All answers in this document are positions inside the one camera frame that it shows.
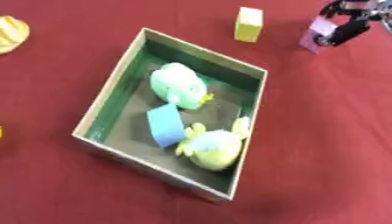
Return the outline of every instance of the blue sponge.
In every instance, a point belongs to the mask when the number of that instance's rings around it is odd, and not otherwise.
[[[176,144],[186,139],[184,124],[179,116],[177,106],[166,104],[147,112],[150,131],[160,147]]]

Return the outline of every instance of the pink cube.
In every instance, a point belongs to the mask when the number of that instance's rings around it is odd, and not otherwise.
[[[309,29],[299,41],[299,44],[313,53],[319,53],[319,45],[314,42],[313,38],[318,34],[325,37],[329,36],[333,33],[336,27],[336,24],[331,23],[322,17],[316,17],[313,23],[311,23]]]

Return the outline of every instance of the open box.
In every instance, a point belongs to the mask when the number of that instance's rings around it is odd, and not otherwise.
[[[251,118],[253,130],[267,71],[222,54],[143,28],[122,56],[73,136],[123,161],[158,174],[209,199],[232,200],[249,147],[231,168],[213,172],[199,168],[174,148],[153,141],[147,111],[165,104],[151,91],[151,72],[169,62],[194,70],[214,93],[215,100],[198,110],[180,110],[185,126],[204,123],[209,130],[231,130],[240,116]]]

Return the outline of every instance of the yellow object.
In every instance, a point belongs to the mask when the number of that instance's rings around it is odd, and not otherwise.
[[[0,54],[13,51],[25,42],[29,34],[27,23],[11,16],[0,17]]]
[[[205,94],[201,101],[199,102],[200,105],[203,105],[206,102],[210,102],[214,99],[214,94]]]
[[[234,38],[240,41],[256,42],[263,28],[263,11],[241,7],[235,22]]]
[[[209,171],[222,171],[232,165],[242,151],[242,139],[249,136],[250,120],[238,118],[232,132],[223,129],[207,131],[202,123],[185,129],[186,140],[179,143],[176,155],[184,154],[197,166]]]

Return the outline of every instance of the yellow block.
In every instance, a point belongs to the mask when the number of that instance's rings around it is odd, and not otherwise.
[[[241,7],[235,22],[234,38],[240,41],[256,42],[263,28],[263,11]]]

